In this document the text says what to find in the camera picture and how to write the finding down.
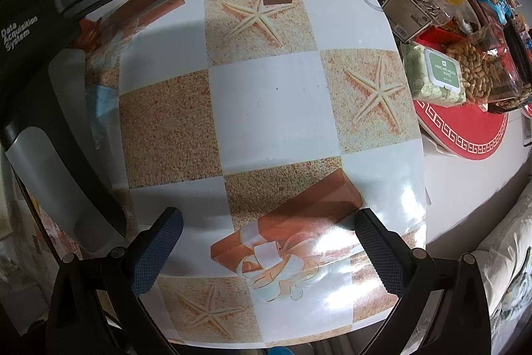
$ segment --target white greek key pattern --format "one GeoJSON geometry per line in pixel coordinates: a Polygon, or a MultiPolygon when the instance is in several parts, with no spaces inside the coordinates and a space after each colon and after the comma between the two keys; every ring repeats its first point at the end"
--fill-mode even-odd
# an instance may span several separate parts
{"type": "Polygon", "coordinates": [[[458,135],[448,124],[446,124],[429,103],[423,101],[416,101],[416,103],[425,111],[430,121],[432,121],[433,124],[439,130],[441,130],[441,132],[445,134],[451,142],[456,143],[457,146],[472,154],[486,154],[492,149],[496,148],[498,143],[502,140],[504,132],[506,131],[508,114],[505,113],[503,115],[504,120],[502,122],[501,128],[492,140],[490,140],[488,143],[472,143],[458,135]]]}

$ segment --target bag of peanuts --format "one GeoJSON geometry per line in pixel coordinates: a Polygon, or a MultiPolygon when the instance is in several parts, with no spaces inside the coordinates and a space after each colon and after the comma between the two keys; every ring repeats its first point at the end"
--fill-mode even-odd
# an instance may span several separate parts
{"type": "Polygon", "coordinates": [[[444,107],[466,102],[460,64],[455,59],[414,42],[401,45],[401,50],[412,99],[444,107]]]}
{"type": "Polygon", "coordinates": [[[468,103],[480,105],[521,94],[523,82],[498,24],[491,22],[448,46],[445,53],[460,63],[468,103]]]}

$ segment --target green label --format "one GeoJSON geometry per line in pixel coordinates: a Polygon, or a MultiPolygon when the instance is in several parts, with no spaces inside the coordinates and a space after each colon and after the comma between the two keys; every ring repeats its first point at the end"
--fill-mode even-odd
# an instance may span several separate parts
{"type": "Polygon", "coordinates": [[[447,83],[455,88],[460,87],[458,81],[457,66],[449,59],[442,58],[436,53],[429,54],[430,66],[432,67],[433,75],[436,80],[447,83]]]}

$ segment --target table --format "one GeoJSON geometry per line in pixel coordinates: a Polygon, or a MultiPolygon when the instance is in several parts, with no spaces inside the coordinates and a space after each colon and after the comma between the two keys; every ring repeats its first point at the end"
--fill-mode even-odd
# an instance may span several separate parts
{"type": "Polygon", "coordinates": [[[387,315],[396,297],[342,205],[356,187],[389,229],[425,245],[420,132],[382,11],[368,0],[116,0],[87,19],[87,82],[103,102],[95,139],[129,234],[166,206],[184,215],[142,296],[167,338],[288,345],[387,315]]]}
{"type": "Polygon", "coordinates": [[[504,137],[508,114],[478,106],[440,107],[414,103],[419,123],[445,149],[463,158],[481,160],[493,154],[504,137]]]}

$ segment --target barcode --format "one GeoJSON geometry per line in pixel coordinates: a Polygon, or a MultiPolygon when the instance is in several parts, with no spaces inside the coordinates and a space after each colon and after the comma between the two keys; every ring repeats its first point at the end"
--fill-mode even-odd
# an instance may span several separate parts
{"type": "Polygon", "coordinates": [[[394,31],[397,32],[401,38],[405,40],[408,38],[408,34],[400,25],[395,25],[394,31]]]}

